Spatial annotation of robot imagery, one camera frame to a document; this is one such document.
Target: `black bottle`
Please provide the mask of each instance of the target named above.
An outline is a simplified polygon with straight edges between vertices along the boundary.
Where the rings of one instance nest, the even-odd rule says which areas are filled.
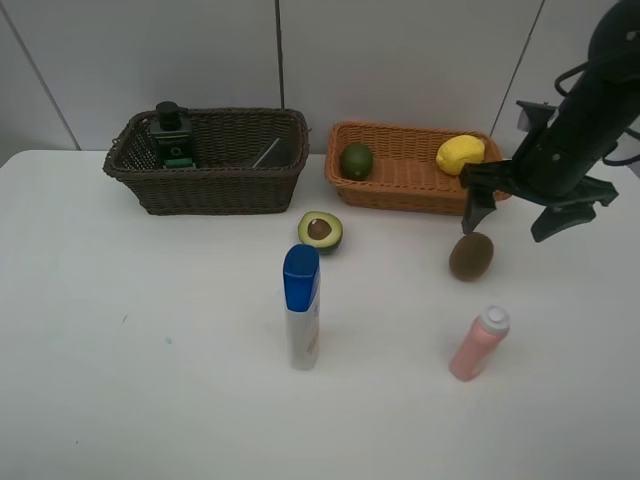
[[[173,102],[156,105],[158,118],[151,122],[151,136],[164,168],[195,168],[191,122],[186,108]]]

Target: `orange wicker basket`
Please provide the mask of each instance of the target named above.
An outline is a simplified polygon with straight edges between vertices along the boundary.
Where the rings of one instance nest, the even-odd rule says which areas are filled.
[[[465,190],[458,177],[436,165],[440,145],[457,135],[481,139],[485,162],[502,160],[495,142],[479,132],[343,122],[331,130],[325,176],[340,198],[356,207],[462,215]],[[352,143],[363,143],[373,152],[373,171],[366,181],[347,180],[340,172],[340,155]],[[496,200],[509,196],[496,192]]]

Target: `white cap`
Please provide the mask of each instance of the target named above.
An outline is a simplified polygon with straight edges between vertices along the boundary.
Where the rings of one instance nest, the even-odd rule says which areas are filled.
[[[480,322],[482,327],[489,333],[504,333],[509,330],[510,319],[509,314],[504,308],[491,305],[484,309],[480,314]]]

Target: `pink bottle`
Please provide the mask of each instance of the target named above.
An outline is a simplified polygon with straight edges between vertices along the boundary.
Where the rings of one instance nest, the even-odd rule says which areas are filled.
[[[509,314],[494,305],[487,307],[471,324],[471,329],[449,364],[458,380],[473,380],[484,368],[489,355],[509,333]]]

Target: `basket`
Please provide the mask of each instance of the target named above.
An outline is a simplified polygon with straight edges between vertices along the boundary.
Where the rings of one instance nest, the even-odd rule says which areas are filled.
[[[340,198],[356,207],[462,215],[466,192],[458,177],[442,172],[435,159],[440,145],[465,134],[485,143],[484,161],[502,160],[495,142],[479,132],[339,123],[329,137],[325,176]],[[366,181],[348,180],[340,172],[340,155],[352,143],[363,143],[373,152],[373,171]],[[495,195],[496,200],[509,196],[502,192]]]
[[[134,116],[114,140],[104,172],[124,183],[152,215],[237,215],[283,212],[309,154],[309,130],[294,110],[189,110],[196,169],[164,169],[150,133],[155,112]],[[292,163],[251,168],[276,138],[288,142]]]

